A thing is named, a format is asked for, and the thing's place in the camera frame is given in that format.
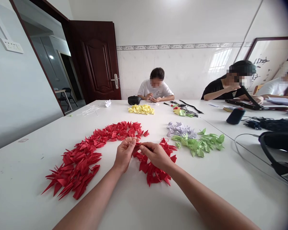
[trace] black t-shirt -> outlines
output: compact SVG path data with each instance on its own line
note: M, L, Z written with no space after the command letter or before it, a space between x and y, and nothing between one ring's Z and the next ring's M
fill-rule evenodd
M208 93L214 93L214 92L217 92L221 89L224 89L223 85L222 85L222 81L221 81L221 79L224 79L224 78L226 78L226 75L218 78L217 80L214 80L213 82L210 82L209 85L207 85L207 87L205 88L201 99L204 100L204 95L206 95ZM237 89L236 91L224 93L221 96L215 98L214 100L234 99L235 97L242 96L243 94L245 94L245 93L240 88L240 89Z

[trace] chair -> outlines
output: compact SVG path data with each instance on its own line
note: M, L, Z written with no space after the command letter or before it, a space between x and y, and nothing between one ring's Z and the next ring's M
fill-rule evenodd
M258 92L258 90L260 90L260 88L263 86L263 84L262 85L257 85L257 86L255 86L255 89L254 89L254 95L256 95L256 93Z
M70 102L70 100L72 99L74 102L70 102L70 103L75 103L76 106L78 107L77 103L75 102L74 98L72 97L71 95L71 88L63 88L62 90L65 90L65 93L66 93L66 96L67 96L67 99L65 96L63 96L63 93L61 93L61 97L58 98L58 100L60 101L60 104L61 104L61 101L65 101L67 103L66 100L68 100Z

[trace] red paper crane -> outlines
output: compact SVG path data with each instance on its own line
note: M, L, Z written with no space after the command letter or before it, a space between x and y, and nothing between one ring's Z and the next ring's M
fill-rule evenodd
M58 195L60 199L70 191L74 191L73 197L78 200L100 168L100 165L91 167L101 160L102 154L95 152L96 149L103 147L107 141L122 141L129 136L140 138L142 135L147 136L148 134L148 130L143 133L141 124L138 122L122 121L108 125L103 130L96 129L93 135L89 138L85 137L83 141L75 145L73 150L66 150L62 155L63 164L50 170L52 174L46 176L51 182L45 191L54 186L53 196L55 196L63 187Z
M164 138L162 138L160 145L163 147L163 149L171 158L171 160L175 163L177 159L176 155L171 156L171 153L173 153L173 151L177 151L177 148L173 145L169 145ZM142 170L145 174L147 174L146 177L147 184L150 186L153 183L160 183L162 180L164 180L169 186L171 186L170 183L171 177L163 170L154 166L152 162L147 163L148 160L147 156L139 153L138 152L139 149L136 149L136 147L134 148L133 151L133 157L137 157L138 160L141 162L139 171Z

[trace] thread spool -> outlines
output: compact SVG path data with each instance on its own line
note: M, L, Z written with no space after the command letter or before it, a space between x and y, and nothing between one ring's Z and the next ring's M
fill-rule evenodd
M227 118L226 122L231 125L237 125L241 121L242 117L244 116L245 109L243 108L235 108L229 117Z

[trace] white t-shirt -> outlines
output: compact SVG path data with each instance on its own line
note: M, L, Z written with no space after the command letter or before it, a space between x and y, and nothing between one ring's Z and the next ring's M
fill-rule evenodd
M265 83L256 93L257 96L272 94L277 96L283 96L285 90L288 87L288 82L282 81L281 78L275 78Z
M167 97L170 95L174 95L167 84L162 81L162 84L158 88L153 88L150 84L150 79L142 82L140 89L138 91L138 95L146 96L147 94L152 93L153 98L158 97Z

